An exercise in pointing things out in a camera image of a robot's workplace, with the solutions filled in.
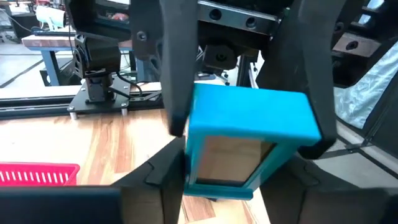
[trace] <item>red plastic basket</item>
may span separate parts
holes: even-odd
[[[0,186],[73,186],[77,164],[0,163]]]

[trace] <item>desk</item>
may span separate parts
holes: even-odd
[[[62,32],[68,32],[68,28],[59,29]],[[70,41],[72,43],[72,48],[75,48],[75,38],[71,37]],[[57,58],[55,57],[55,52],[58,51],[71,51],[69,37],[46,37],[46,36],[35,36],[30,35],[28,37],[22,38],[22,43],[29,50],[41,51],[43,56],[43,61],[47,69],[47,73],[50,77],[52,86],[59,86],[58,75],[60,69],[58,67]],[[120,50],[132,50],[131,40],[119,43]],[[147,80],[144,75],[144,62],[141,60],[136,60],[136,69],[138,80]]]
[[[127,117],[0,121],[0,162],[76,163],[79,185],[108,185],[140,166],[174,137],[163,110],[130,111]],[[178,224],[269,223],[257,190],[251,201],[183,197]]]

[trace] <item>red basket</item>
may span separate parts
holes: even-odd
[[[73,186],[77,164],[0,163],[0,186]]]

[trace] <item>workbench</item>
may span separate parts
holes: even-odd
[[[219,80],[199,81],[222,85]],[[69,95],[79,86],[38,88],[30,97]],[[142,84],[144,91],[160,89],[160,83]],[[0,89],[0,98],[23,98],[18,90]],[[78,185],[108,185],[143,164],[174,137],[168,134],[164,110],[0,121],[0,162],[51,162],[80,165]],[[269,223],[261,192],[254,198],[219,200],[183,197],[181,223]]]
[[[60,32],[68,32],[69,28],[64,27],[59,29]],[[43,56],[43,61],[47,69],[47,73],[50,78],[52,86],[59,86],[60,82],[58,76],[60,69],[58,67],[57,58],[55,56],[56,52],[59,51],[69,51],[75,48],[75,38],[74,37],[60,37],[60,36],[35,36],[30,35],[28,37],[22,38],[22,43],[29,50],[38,50]],[[120,42],[120,50],[132,51],[131,40]],[[137,70],[137,80],[147,80],[144,74],[144,62],[141,60],[136,60],[136,70]]]

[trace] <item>floor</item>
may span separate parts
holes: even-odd
[[[57,58],[63,57],[71,57],[70,52],[58,52]],[[124,68],[127,66],[126,60],[121,61],[121,67]],[[31,52],[26,49],[24,46],[20,44],[15,44],[6,40],[5,43],[0,43],[0,88],[18,88],[21,91],[34,91],[38,86],[43,86],[41,76],[39,75],[39,70],[44,68],[44,63],[42,62],[42,57],[40,52]],[[236,71],[233,71],[229,74],[229,81],[232,85],[234,85],[234,78],[236,78]],[[140,119],[138,121],[131,121],[135,125],[144,125],[151,127],[151,130],[157,131],[159,124],[153,123],[149,119],[145,119],[146,116],[161,116],[161,112],[152,112],[155,114],[149,113],[149,115],[142,114],[140,112],[134,113],[132,116],[138,116]],[[7,140],[9,145],[7,147],[2,147],[3,149],[7,148],[6,151],[0,149],[0,158],[2,161],[30,161],[33,162],[37,158],[37,154],[40,154],[40,151],[24,151],[20,152],[23,148],[32,148],[31,143],[36,142],[38,146],[40,146],[43,142],[37,142],[34,138],[38,134],[35,134],[35,130],[37,126],[35,126],[36,122],[33,122],[31,126],[26,126],[19,124],[19,130],[24,129],[26,135],[16,134],[14,137],[9,137]],[[96,138],[105,138],[107,141],[114,141],[115,136],[117,134],[113,133],[116,131],[117,133],[123,133],[122,130],[127,128],[125,126],[117,126],[117,124],[122,124],[119,118],[109,119],[109,117],[101,118],[99,121],[83,121],[82,123],[73,124],[73,126],[79,126],[79,133],[76,134],[76,138],[81,139],[81,141],[77,141],[76,138],[73,138],[74,141],[71,143],[70,136],[67,136],[67,132],[73,130],[73,128],[66,128],[64,124],[69,123],[68,118],[60,118],[60,119],[46,119],[45,124],[40,124],[44,126],[52,126],[54,133],[59,133],[59,136],[51,135],[51,137],[45,138],[45,144],[48,144],[57,150],[51,151],[51,153],[44,153],[37,159],[38,161],[47,161],[47,162],[76,162],[82,164],[82,173],[79,176],[79,181],[81,184],[108,184],[116,179],[122,177],[129,169],[133,169],[137,166],[137,164],[133,163],[116,163],[115,158],[121,158],[124,161],[128,161],[134,157],[138,161],[143,162],[146,160],[150,154],[143,153],[147,150],[147,147],[141,145],[139,143],[129,142],[130,147],[134,149],[143,149],[143,150],[133,150],[130,154],[124,154],[123,148],[114,148],[114,151],[108,152],[104,146],[100,144],[95,147],[90,147],[90,139],[92,138],[92,127],[98,126],[99,123],[109,123],[111,126],[111,130],[100,129],[95,132]],[[360,137],[356,136],[355,133],[351,133],[350,130],[344,127],[342,124],[339,124],[339,134],[344,136],[351,143],[359,143]],[[8,133],[9,130],[5,131],[4,127],[6,124],[0,123],[0,129],[3,130],[2,134]],[[125,130],[126,134],[129,135],[139,135],[142,139],[146,139],[147,141],[152,141],[149,136],[153,136],[152,131],[148,136],[144,134],[144,132],[138,131],[138,129],[127,128]],[[337,141],[336,144],[329,149],[337,150],[343,149],[344,144],[341,141]],[[76,156],[69,154],[68,151],[78,151],[81,147],[86,147],[89,150],[86,153],[83,153],[82,156]],[[398,172],[398,160],[391,157],[390,155],[385,155],[379,149],[372,147],[364,149],[373,157],[380,160],[383,164],[388,166],[390,169]],[[54,158],[59,158],[59,154],[63,155],[59,161],[54,160]],[[384,172],[378,166],[374,165],[369,160],[365,159],[363,156],[359,154],[350,154],[347,156],[334,157],[329,159],[322,159],[319,161],[315,161],[315,163],[320,166],[322,169],[348,181],[360,187],[368,188],[368,187],[398,187],[398,180],[393,176],[389,175],[387,172]],[[103,175],[104,172],[109,172],[110,175]],[[211,202],[207,199],[203,198],[192,198],[185,197],[182,206],[182,212],[180,217],[180,223],[268,223],[268,218],[266,215],[266,211],[264,205],[261,200],[261,193],[256,192],[256,197],[254,201],[250,202],[240,202],[240,201],[220,201],[220,202]]]

